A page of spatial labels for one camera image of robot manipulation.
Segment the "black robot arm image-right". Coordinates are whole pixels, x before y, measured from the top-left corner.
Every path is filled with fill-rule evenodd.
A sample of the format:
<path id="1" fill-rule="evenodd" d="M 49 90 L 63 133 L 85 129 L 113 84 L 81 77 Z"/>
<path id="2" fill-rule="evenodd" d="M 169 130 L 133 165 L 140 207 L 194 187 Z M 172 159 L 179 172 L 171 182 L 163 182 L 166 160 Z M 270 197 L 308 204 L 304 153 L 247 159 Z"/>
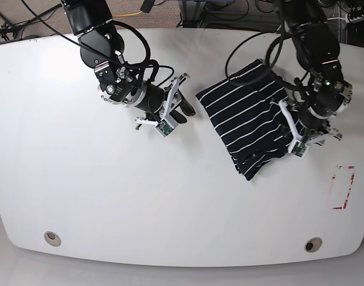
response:
<path id="1" fill-rule="evenodd" d="M 343 76 L 338 59 L 340 44 L 327 24 L 317 1 L 274 1 L 282 21 L 280 40 L 291 38 L 307 84 L 296 78 L 286 87 L 298 96 L 280 100 L 278 105 L 293 136 L 288 152 L 303 157 L 314 144 L 329 137 L 342 139 L 330 118 L 342 113 L 352 99 L 352 85 Z"/>

